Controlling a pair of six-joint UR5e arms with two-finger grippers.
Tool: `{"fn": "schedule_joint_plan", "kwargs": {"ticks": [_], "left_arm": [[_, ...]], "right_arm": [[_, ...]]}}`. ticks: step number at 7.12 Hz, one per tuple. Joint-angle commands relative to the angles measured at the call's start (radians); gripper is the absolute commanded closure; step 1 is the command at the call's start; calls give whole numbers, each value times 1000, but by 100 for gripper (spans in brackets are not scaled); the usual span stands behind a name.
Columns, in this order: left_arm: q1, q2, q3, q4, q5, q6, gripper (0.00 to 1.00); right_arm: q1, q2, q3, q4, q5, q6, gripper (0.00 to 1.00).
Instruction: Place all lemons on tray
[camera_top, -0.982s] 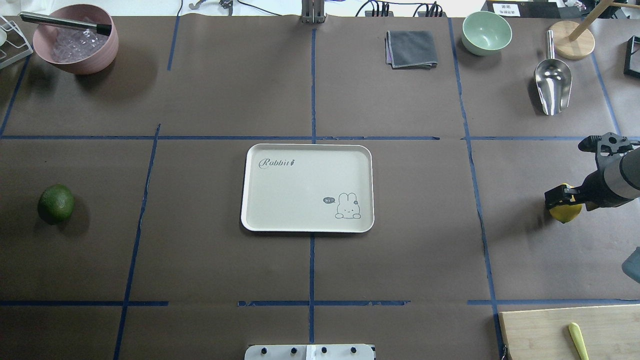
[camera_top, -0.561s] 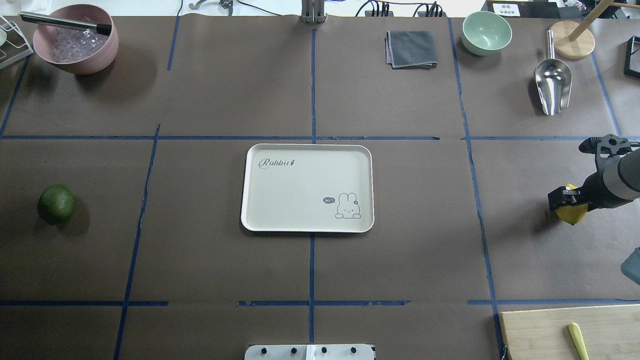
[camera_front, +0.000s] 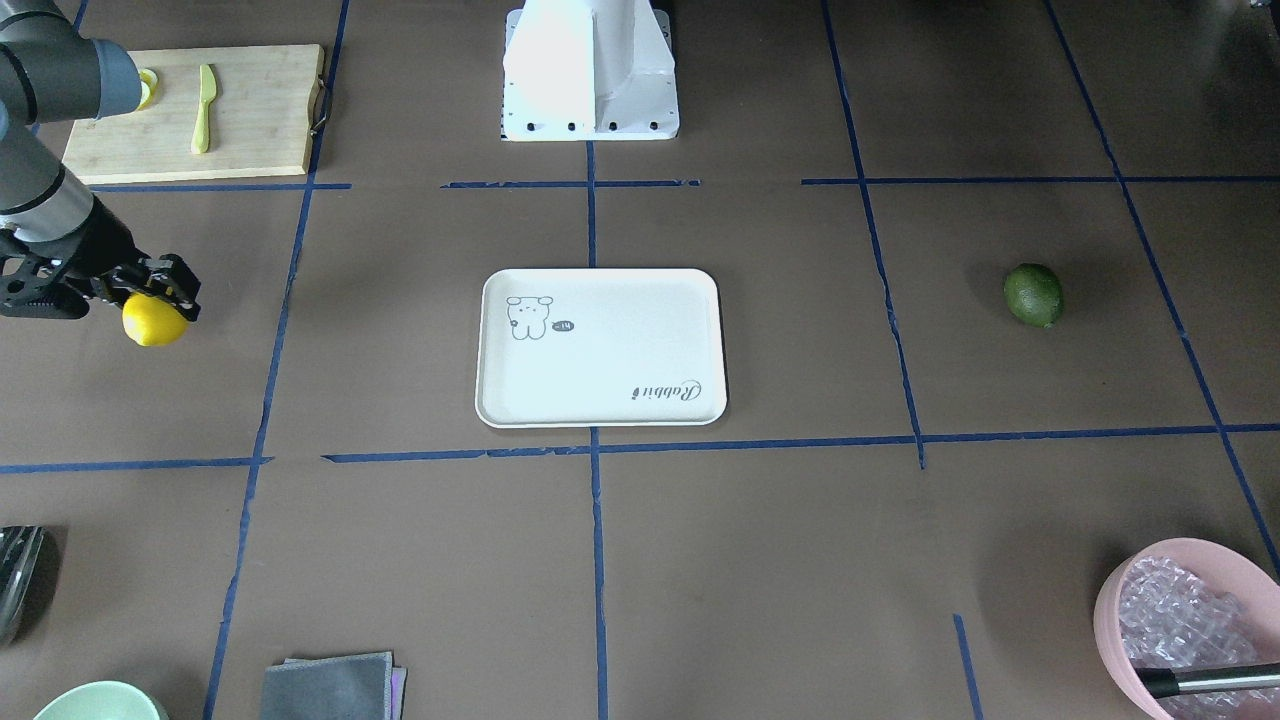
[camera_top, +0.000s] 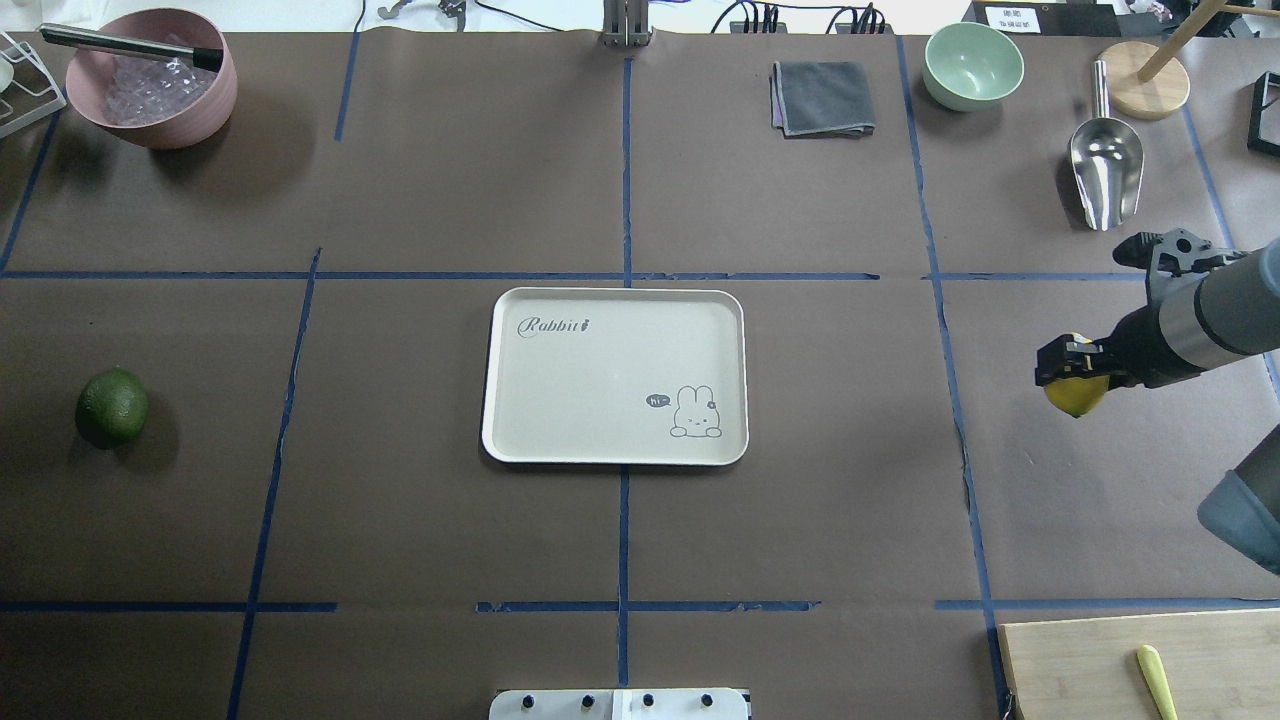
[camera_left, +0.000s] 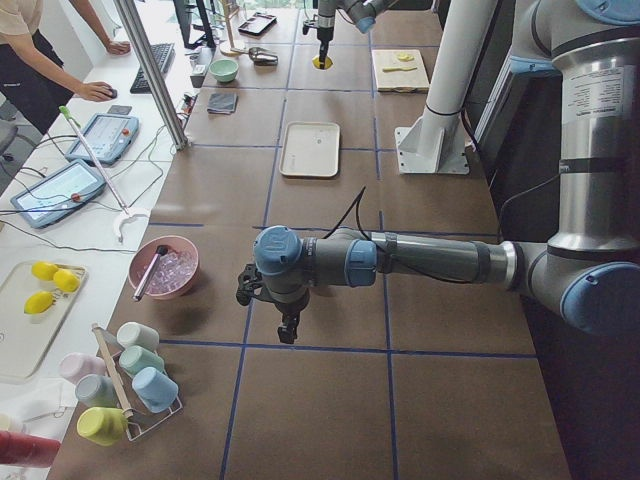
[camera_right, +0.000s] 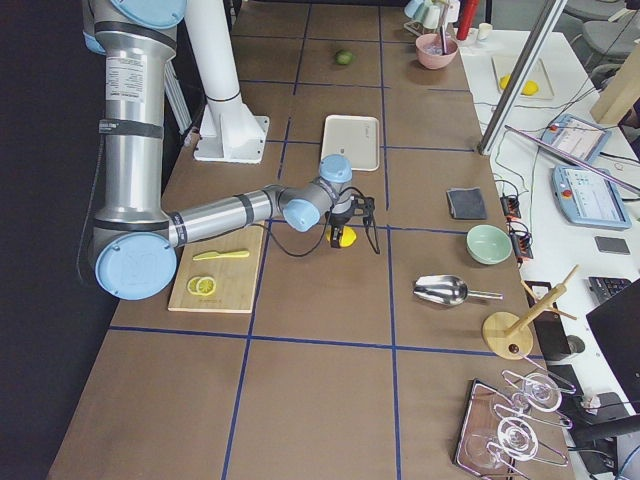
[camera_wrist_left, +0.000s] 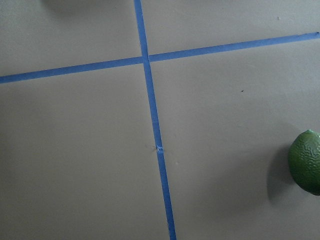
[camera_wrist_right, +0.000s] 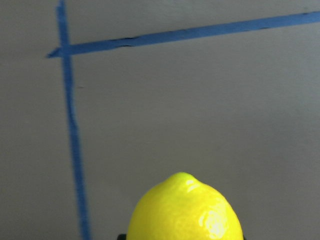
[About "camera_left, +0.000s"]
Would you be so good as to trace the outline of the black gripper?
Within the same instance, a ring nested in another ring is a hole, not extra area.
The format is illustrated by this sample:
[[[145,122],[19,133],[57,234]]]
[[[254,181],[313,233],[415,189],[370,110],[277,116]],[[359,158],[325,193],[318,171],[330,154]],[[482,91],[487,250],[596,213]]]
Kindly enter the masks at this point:
[[[283,323],[277,328],[279,341],[283,344],[294,344],[297,339],[297,325],[301,312],[307,307],[310,293],[307,288],[293,300],[275,300],[274,305],[283,315]]]
[[[317,38],[320,41],[319,66],[329,60],[329,45],[334,37],[334,17],[319,14],[317,16]]]

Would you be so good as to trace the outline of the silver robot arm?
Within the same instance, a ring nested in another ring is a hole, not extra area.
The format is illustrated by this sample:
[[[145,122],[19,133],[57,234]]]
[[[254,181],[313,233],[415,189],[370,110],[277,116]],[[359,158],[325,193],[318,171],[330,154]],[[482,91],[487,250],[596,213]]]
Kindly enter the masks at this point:
[[[296,340],[315,286],[359,287],[378,274],[454,284],[501,284],[593,335],[639,327],[639,5],[635,1],[519,1],[516,74],[558,75],[560,158],[548,199],[520,214],[556,212],[544,242],[491,245],[336,226],[302,238],[264,229],[238,279],[239,303],[272,303],[282,343]]]
[[[320,0],[317,13],[311,21],[320,42],[318,56],[313,59],[314,67],[326,70],[332,66],[328,55],[330,42],[334,38],[335,17],[338,11],[344,12],[360,33],[367,33],[376,23],[376,18],[390,9],[396,1],[392,0]]]

